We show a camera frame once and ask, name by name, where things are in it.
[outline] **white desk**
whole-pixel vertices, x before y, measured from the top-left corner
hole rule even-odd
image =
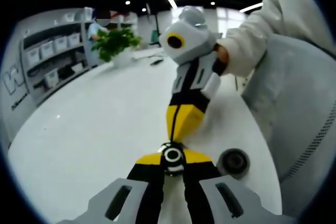
[[[26,196],[49,223],[85,212],[90,198],[116,178],[125,178],[139,157],[167,141],[165,113],[176,65],[165,58],[150,67],[153,61],[141,59],[119,70],[111,64],[93,69],[50,97],[18,132],[9,162]],[[266,209],[281,214],[271,154],[232,76],[222,78],[204,125],[186,145],[214,162],[228,148],[243,149],[251,166],[242,182]],[[159,223],[190,223],[183,184],[172,180],[166,180]]]

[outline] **white storage bin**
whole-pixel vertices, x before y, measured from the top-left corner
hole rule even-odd
[[[68,47],[67,37],[63,36],[63,37],[55,39],[54,45],[55,45],[56,51],[62,51],[62,50],[67,49]]]
[[[41,56],[43,59],[49,58],[54,54],[53,41],[49,41],[40,46]]]
[[[93,9],[92,8],[84,7],[85,21],[91,21],[92,20],[92,14],[93,14]]]
[[[28,65],[32,67],[40,61],[39,47],[26,52]]]
[[[56,86],[59,83],[57,68],[44,75],[44,79],[48,88]]]
[[[67,13],[64,15],[63,20],[65,22],[74,22],[75,21],[75,13]]]
[[[69,47],[74,47],[79,44],[80,39],[79,39],[80,34],[71,34],[68,36],[68,42],[69,42]]]
[[[71,69],[72,69],[75,73],[78,73],[78,72],[80,72],[80,71],[83,70],[83,64],[82,64],[82,63],[78,63],[78,64],[72,66]]]
[[[117,17],[113,17],[111,19],[112,23],[122,23],[124,22],[124,16],[123,15],[118,15]]]

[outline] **person in background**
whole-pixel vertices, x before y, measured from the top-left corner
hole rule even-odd
[[[88,40],[90,49],[96,44],[99,39],[98,31],[108,31],[106,26],[111,21],[111,14],[109,10],[95,10],[93,12],[94,22],[89,26],[88,30]],[[91,66],[96,67],[103,63],[99,59],[99,51],[94,50],[90,52],[89,63]]]
[[[215,50],[227,64],[223,74],[247,77],[266,52],[267,38],[280,34],[309,42],[330,55],[336,46],[328,24],[314,0],[263,0],[239,28],[229,29]]]

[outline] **hand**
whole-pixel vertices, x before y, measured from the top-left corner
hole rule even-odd
[[[228,64],[229,53],[227,52],[226,48],[221,46],[220,44],[216,44],[214,50],[217,52],[219,60],[225,64]]]

